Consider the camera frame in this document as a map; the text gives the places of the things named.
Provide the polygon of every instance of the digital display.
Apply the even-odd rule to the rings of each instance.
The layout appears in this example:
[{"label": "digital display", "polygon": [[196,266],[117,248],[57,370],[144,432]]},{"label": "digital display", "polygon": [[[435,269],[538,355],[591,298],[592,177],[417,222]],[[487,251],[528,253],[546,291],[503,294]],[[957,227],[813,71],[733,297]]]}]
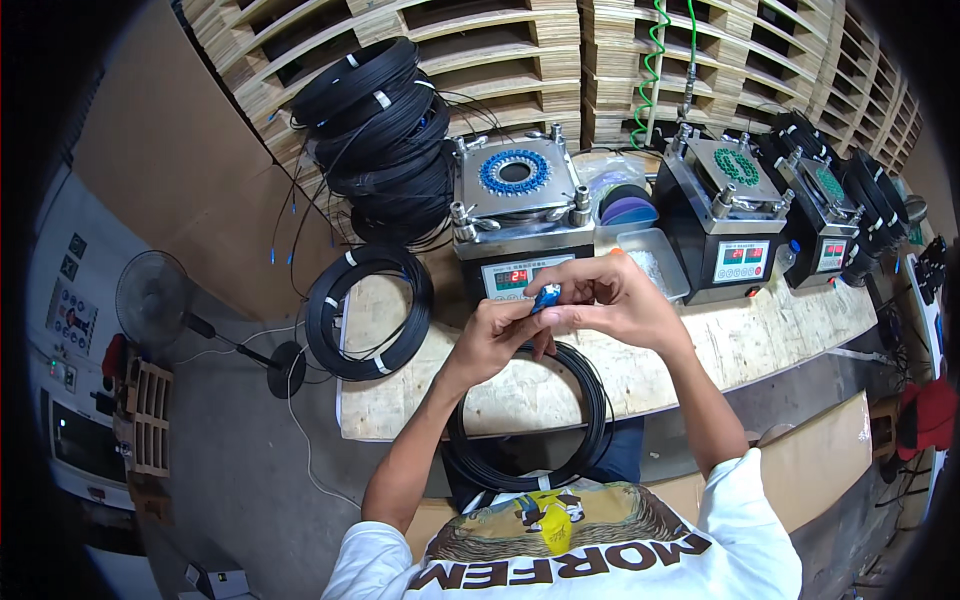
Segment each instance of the digital display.
[{"label": "digital display", "polygon": [[527,270],[495,273],[493,274],[493,283],[496,285],[497,291],[527,287]]},{"label": "digital display", "polygon": [[738,265],[743,262],[743,249],[742,248],[730,248],[724,250],[723,252],[723,264],[725,265]]}]

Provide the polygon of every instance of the blue connector holder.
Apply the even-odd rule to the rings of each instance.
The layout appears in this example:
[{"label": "blue connector holder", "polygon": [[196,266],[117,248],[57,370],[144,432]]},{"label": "blue connector holder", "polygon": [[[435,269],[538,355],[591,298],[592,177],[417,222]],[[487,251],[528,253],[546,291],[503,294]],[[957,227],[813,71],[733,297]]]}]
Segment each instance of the blue connector holder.
[{"label": "blue connector holder", "polygon": [[560,284],[547,283],[540,288],[540,292],[537,293],[537,297],[534,299],[534,309],[530,311],[530,314],[536,315],[547,306],[555,306],[557,304],[557,300],[559,299]]}]

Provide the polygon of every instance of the plywood tabletop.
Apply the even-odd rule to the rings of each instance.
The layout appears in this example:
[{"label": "plywood tabletop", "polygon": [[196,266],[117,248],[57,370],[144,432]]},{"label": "plywood tabletop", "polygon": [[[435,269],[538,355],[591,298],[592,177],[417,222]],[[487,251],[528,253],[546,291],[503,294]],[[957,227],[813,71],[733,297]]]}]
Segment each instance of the plywood tabletop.
[{"label": "plywood tabletop", "polygon": [[[610,167],[612,155],[575,157],[586,181]],[[638,156],[616,158],[636,171],[656,171]],[[597,248],[597,254],[609,248]],[[339,422],[344,438],[392,440],[413,415],[460,335],[469,314],[453,250],[428,254],[424,263],[437,292],[434,321],[414,358],[377,381],[344,382]],[[350,291],[345,319],[346,350],[376,346],[406,315],[409,287],[391,276],[370,276]],[[838,281],[836,288],[790,290],[779,268],[752,299],[685,307],[677,304],[697,356],[720,390],[727,391],[790,369],[857,337],[876,324],[865,288]],[[595,331],[557,331],[556,338],[580,350],[596,367],[618,419],[677,405],[666,367],[651,350],[632,348]],[[514,434],[575,426],[583,422],[579,387],[549,359],[514,360],[499,375],[473,388],[464,415],[470,435]]]}]

